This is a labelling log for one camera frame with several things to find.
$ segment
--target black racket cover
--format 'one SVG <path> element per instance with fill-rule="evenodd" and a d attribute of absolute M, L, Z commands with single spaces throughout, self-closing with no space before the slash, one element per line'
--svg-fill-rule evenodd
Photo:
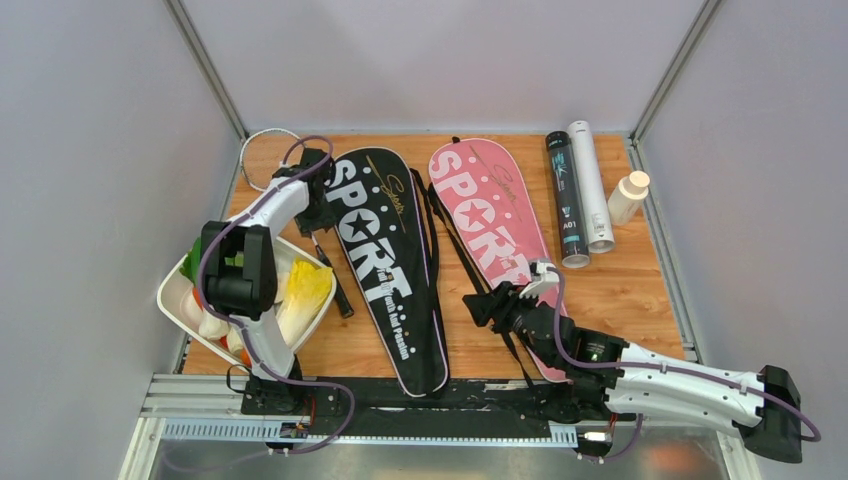
<path fill-rule="evenodd" d="M 401 388 L 413 397 L 438 392 L 450 377 L 435 290 L 438 255 L 412 172 L 389 149 L 353 150 L 336 159 L 326 196 Z"/>

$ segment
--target white shuttlecock tube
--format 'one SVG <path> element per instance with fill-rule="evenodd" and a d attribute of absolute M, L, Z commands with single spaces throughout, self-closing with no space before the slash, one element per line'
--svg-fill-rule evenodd
<path fill-rule="evenodd" d="M 615 248 L 615 237 L 612 234 L 592 131 L 589 130 L 589 123 L 583 120 L 572 123 L 565 131 L 571 138 L 577 182 L 580 185 L 586 243 L 592 253 L 609 252 Z"/>

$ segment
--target metal frame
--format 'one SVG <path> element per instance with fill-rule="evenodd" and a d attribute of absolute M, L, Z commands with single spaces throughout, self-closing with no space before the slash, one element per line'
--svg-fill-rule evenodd
<path fill-rule="evenodd" d="M 634 143 L 637 145 L 643 138 L 645 138 L 645 134 L 647 133 L 648 128 L 650 128 L 651 123 L 654 121 L 657 111 L 659 111 L 666 99 L 666 96 L 677 81 L 677 77 L 689 61 L 692 52 L 698 46 L 698 42 L 700 42 L 704 33 L 707 31 L 707 28 L 709 28 L 712 19 L 722 3 L 724 3 L 724 0 L 705 0 L 701 5 L 701 9 L 695 16 L 695 21 L 692 22 L 692 26 L 690 26 L 689 31 L 686 32 L 683 42 L 674 54 L 665 74 L 663 74 L 662 80 L 660 80 L 656 90 L 654 90 L 653 95 L 651 95 L 651 99 L 645 106 L 645 110 L 639 117 L 639 121 L 636 122 L 636 128 L 633 130 L 630 138 L 632 138 Z"/>
<path fill-rule="evenodd" d="M 625 140 L 625 146 L 627 148 L 628 159 L 630 160 L 630 167 L 633 170 L 645 171 L 650 175 L 650 169 L 643 162 L 641 148 L 634 146 L 630 140 Z M 657 252 L 660 270 L 665 281 L 665 288 L 671 302 L 671 309 L 674 313 L 674 319 L 677 322 L 678 331 L 680 332 L 683 352 L 686 355 L 686 360 L 699 363 L 701 355 L 698 352 L 698 345 L 695 341 L 692 318 L 686 306 L 686 295 L 680 284 L 680 277 L 677 274 L 677 262 L 675 261 L 674 252 L 663 227 L 662 212 L 653 193 L 648 195 L 643 206 L 645 221 L 648 223 L 648 230 L 651 233 L 651 242 L 654 244 L 654 250 Z"/>
<path fill-rule="evenodd" d="M 218 104 L 221 106 L 221 110 L 227 117 L 227 121 L 230 122 L 230 126 L 233 128 L 233 131 L 238 138 L 244 142 L 247 140 L 248 136 L 247 127 L 245 127 L 233 99 L 230 97 L 230 94 L 227 93 L 227 89 L 224 87 L 224 82 L 221 80 L 221 76 L 218 75 L 218 71 L 215 69 L 212 59 L 206 52 L 206 47 L 203 46 L 203 42 L 200 40 L 200 35 L 198 35 L 197 30 L 194 28 L 194 23 L 191 21 L 191 16 L 189 16 L 185 5 L 182 0 L 163 1 L 168 7 L 168 11 L 171 13 L 171 16 L 174 18 L 174 22 L 180 30 L 183 39 L 185 39 L 186 45 L 191 51 L 192 56 L 195 61 L 197 61 L 197 66 L 201 73 L 203 73 L 206 81 L 209 82 L 209 88 L 212 89 L 212 93 L 215 95 L 215 100 L 217 100 Z"/>
<path fill-rule="evenodd" d="M 203 43 L 186 11 L 182 0 L 163 0 L 183 35 L 187 46 L 207 79 L 210 88 L 233 131 L 244 142 L 248 131 L 238 114 L 232 98 L 218 75 Z M 675 53 L 668 69 L 659 82 L 645 107 L 633 132 L 623 134 L 630 164 L 634 169 L 646 169 L 640 142 L 645 137 L 657 112 L 662 107 L 692 52 L 709 27 L 723 0 L 705 0 L 686 37 Z M 232 191 L 238 178 L 238 169 L 233 172 L 228 200 L 222 210 L 226 216 Z M 683 340 L 686 359 L 698 362 L 700 355 L 695 342 L 692 318 L 686 306 L 685 290 L 680 284 L 676 262 L 670 242 L 663 228 L 662 212 L 658 202 L 649 196 L 645 202 L 645 217 L 651 239 L 660 259 L 660 267 L 666 282 L 675 319 Z M 188 342 L 184 344 L 185 352 Z M 183 355 L 175 372 L 181 370 Z M 234 379 L 236 388 L 244 379 Z M 155 375 L 142 407 L 130 447 L 127 451 L 119 478 L 148 478 L 155 463 L 161 440 L 206 439 L 269 441 L 277 437 L 280 422 L 297 421 L 298 418 L 247 417 L 239 412 L 241 396 L 227 389 L 223 376 L 200 375 Z M 342 437 L 339 443 L 407 444 L 407 445 L 486 445 L 486 446 L 543 446 L 566 447 L 576 439 L 576 428 L 602 427 L 605 422 L 581 422 L 576 426 L 552 425 L 552 438 L 539 441 L 515 442 L 510 439 L 432 439 L 432 438 L 383 438 Z M 649 421 L 652 426 L 688 427 L 687 424 Z M 724 461 L 731 480 L 760 480 L 761 476 L 753 455 L 745 450 L 741 440 L 717 434 Z"/>

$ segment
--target wooden surface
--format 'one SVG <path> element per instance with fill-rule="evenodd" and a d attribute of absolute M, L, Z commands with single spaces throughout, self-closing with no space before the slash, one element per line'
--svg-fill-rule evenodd
<path fill-rule="evenodd" d="M 518 162 L 527 182 L 530 199 L 542 226 L 548 251 L 557 263 L 556 217 L 551 184 L 551 167 L 540 135 L 476 135 L 503 145 Z M 448 135 L 336 135 L 331 137 L 335 157 L 363 146 L 383 146 L 399 153 L 407 164 L 418 169 L 428 181 L 427 162 L 439 147 L 450 141 Z M 270 172 L 291 145 L 284 136 L 268 135 L 254 140 L 248 148 L 250 171 L 264 165 Z M 621 137 L 595 137 L 595 148 L 607 195 L 618 180 L 630 172 L 627 153 Z M 300 159 L 299 151 L 292 156 Z M 258 192 L 244 179 L 239 179 L 230 213 L 243 210 Z M 672 316 L 668 296 L 642 213 L 624 227 L 615 227 L 616 248 L 612 252 L 592 255 L 592 263 L 583 269 L 564 269 L 568 287 L 566 308 L 579 326 L 600 330 L 637 342 L 658 353 L 683 358 L 677 325 Z M 308 252 L 314 248 L 302 238 L 294 222 L 282 236 Z M 342 253 L 335 232 L 319 232 L 316 238 L 336 267 L 340 285 L 347 293 L 356 314 L 342 319 L 338 308 L 330 307 L 327 316 L 312 338 L 298 353 L 304 375 L 321 376 L 395 376 L 387 353 L 368 315 L 365 301 Z M 439 224 L 441 271 L 439 293 L 444 313 L 445 331 L 450 357 L 451 375 L 455 378 L 521 378 L 518 365 L 504 347 L 499 336 L 478 328 L 471 321 L 462 295 L 474 289 L 447 234 Z M 526 353 L 523 362 L 531 375 L 541 378 Z M 200 345 L 193 343 L 186 359 L 184 373 L 221 374 L 229 364 Z"/>

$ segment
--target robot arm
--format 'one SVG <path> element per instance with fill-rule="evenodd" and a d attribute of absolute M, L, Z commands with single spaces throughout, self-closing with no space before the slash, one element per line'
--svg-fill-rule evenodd
<path fill-rule="evenodd" d="M 332 173 L 332 160 L 306 181 L 290 178 L 325 155 L 321 150 L 304 149 L 299 165 L 283 167 L 274 174 L 268 193 L 227 222 L 208 222 L 202 230 L 204 254 L 223 234 L 203 272 L 205 297 L 216 312 L 227 315 L 240 329 L 253 374 L 260 379 L 274 380 L 266 368 L 282 376 L 299 377 L 294 353 L 283 340 L 272 308 L 277 294 L 273 238 L 292 219 L 305 235 L 334 226 L 323 190 L 324 181 Z M 235 266 L 232 259 L 239 253 L 243 265 Z"/>
<path fill-rule="evenodd" d="M 553 308 L 537 305 L 538 295 L 559 280 L 549 268 L 553 265 L 536 262 L 526 286 L 503 282 L 463 301 L 478 326 L 491 322 L 496 333 L 511 331 L 546 365 L 564 370 L 572 382 L 566 390 L 569 400 L 582 412 L 591 410 L 599 418 L 635 413 L 703 425 L 742 438 L 749 450 L 767 458 L 801 461 L 799 417 L 754 394 L 768 392 L 799 409 L 798 391 L 785 370 L 766 366 L 757 374 L 693 364 L 577 327 L 567 317 L 554 328 Z M 568 358 L 557 346 L 557 333 Z"/>

